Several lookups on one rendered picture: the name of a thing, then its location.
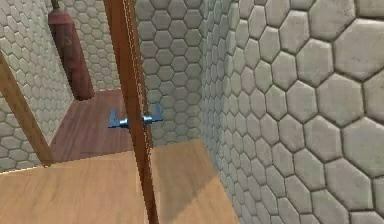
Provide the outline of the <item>brown wooden room door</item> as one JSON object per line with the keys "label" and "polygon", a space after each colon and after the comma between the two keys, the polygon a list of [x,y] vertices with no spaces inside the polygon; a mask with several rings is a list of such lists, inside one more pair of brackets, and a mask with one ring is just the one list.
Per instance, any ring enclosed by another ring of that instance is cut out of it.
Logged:
{"label": "brown wooden room door", "polygon": [[134,0],[103,0],[149,224],[159,224],[151,171],[150,127]]}

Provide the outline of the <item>red fire extinguisher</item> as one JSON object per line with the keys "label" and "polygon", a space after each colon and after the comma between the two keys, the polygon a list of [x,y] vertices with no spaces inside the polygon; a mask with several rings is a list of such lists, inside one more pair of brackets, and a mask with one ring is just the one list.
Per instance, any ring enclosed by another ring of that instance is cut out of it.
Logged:
{"label": "red fire extinguisher", "polygon": [[50,1],[48,24],[72,95],[78,101],[89,100],[94,96],[94,89],[75,23],[59,6],[59,0]]}

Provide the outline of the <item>brown wooden door frame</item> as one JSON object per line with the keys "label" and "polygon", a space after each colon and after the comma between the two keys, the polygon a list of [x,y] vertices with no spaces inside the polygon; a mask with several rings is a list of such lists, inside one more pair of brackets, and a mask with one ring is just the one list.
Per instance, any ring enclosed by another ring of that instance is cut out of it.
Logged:
{"label": "brown wooden door frame", "polygon": [[42,166],[50,167],[54,163],[54,159],[49,145],[1,51],[0,92],[15,115]]}

